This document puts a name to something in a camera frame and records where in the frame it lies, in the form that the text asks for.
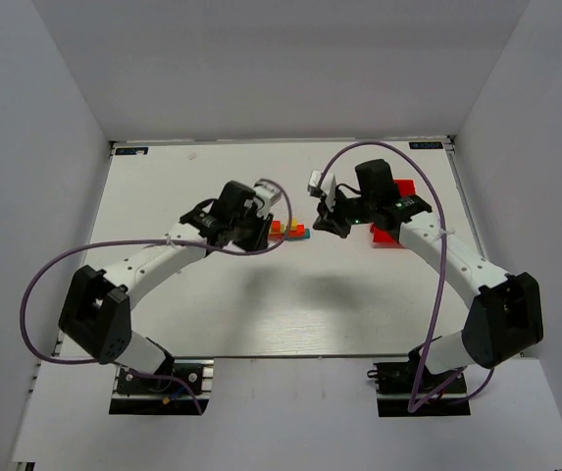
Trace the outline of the red rectangular block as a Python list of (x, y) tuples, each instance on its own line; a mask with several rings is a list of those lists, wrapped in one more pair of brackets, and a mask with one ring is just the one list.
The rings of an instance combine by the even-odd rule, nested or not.
[(306, 236), (306, 229), (303, 225), (291, 226), (289, 230), (289, 238), (302, 238)]

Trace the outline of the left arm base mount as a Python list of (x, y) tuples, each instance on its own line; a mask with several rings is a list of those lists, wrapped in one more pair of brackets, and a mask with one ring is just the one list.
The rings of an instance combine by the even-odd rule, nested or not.
[(182, 360), (172, 366), (173, 380), (137, 378), (117, 370), (109, 414), (130, 416), (199, 416), (207, 408), (212, 390), (212, 360)]

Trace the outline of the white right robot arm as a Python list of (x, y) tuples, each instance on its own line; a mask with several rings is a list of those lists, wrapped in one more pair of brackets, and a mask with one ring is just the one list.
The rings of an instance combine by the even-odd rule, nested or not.
[(308, 191), (320, 200), (315, 230), (345, 238), (354, 225), (375, 226), (443, 273), (468, 309), (460, 331), (412, 354), (425, 361), (425, 374), (473, 364), (490, 369), (542, 341), (539, 284), (533, 276), (512, 275), (448, 234), (429, 203), (400, 193), (385, 160), (360, 164), (355, 173), (354, 197), (344, 195), (334, 176), (311, 174)]

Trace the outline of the teal long block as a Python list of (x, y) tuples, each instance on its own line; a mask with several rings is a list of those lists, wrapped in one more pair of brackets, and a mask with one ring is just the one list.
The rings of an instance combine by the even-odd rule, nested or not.
[(304, 240), (309, 239), (311, 237), (311, 233), (308, 229), (303, 232), (290, 232), (289, 235), (285, 238), (286, 240)]

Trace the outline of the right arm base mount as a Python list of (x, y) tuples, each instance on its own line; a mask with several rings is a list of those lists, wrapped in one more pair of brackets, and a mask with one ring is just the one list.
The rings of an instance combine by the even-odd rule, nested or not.
[(380, 418), (457, 417), (471, 414), (468, 390), (462, 373), (442, 386), (416, 412), (409, 412), (416, 369), (408, 361), (374, 363), (366, 376), (376, 387)]

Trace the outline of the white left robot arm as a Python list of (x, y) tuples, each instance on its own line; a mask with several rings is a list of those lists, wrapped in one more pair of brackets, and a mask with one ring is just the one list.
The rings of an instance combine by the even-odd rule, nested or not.
[(252, 186), (230, 181), (217, 198), (198, 203), (158, 241), (105, 268), (86, 265), (71, 281), (59, 318), (62, 332), (99, 364), (116, 364), (142, 378), (166, 380), (173, 356), (132, 328), (141, 299), (187, 266), (214, 252), (265, 253), (272, 208), (281, 188), (261, 179)]

